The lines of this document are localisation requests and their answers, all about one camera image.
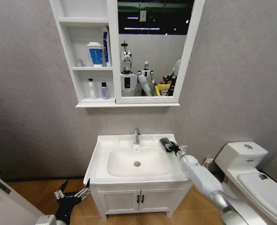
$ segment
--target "vanity cabinet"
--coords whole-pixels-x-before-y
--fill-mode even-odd
[[[169,211],[177,202],[178,192],[182,191],[183,188],[142,190],[138,210],[139,212]]]
[[[166,212],[171,217],[191,188],[191,181],[91,185],[100,216],[142,212]]]
[[[103,210],[107,214],[132,213],[139,210],[141,190],[99,191]]]

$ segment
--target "white sink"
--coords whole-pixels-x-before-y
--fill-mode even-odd
[[[107,172],[117,177],[162,176],[171,168],[168,154],[163,154],[158,147],[135,146],[134,149],[112,150],[107,164]]]
[[[173,134],[139,135],[139,145],[134,135],[98,136],[84,184],[188,180],[175,154],[160,145],[163,137],[176,142]]]

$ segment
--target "faucet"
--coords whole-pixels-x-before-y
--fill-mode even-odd
[[[134,129],[134,144],[139,144],[139,135],[140,135],[140,132],[139,132],[139,129],[138,128],[135,128]]]

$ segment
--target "white bottle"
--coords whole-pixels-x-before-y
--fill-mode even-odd
[[[96,97],[95,87],[91,78],[88,79],[88,87],[90,89],[91,98],[96,99],[97,97]]]

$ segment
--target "bathroom vanity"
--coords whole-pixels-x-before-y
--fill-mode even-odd
[[[173,134],[100,135],[84,178],[100,216],[140,212],[166,212],[172,216],[192,186],[174,153],[160,145]]]

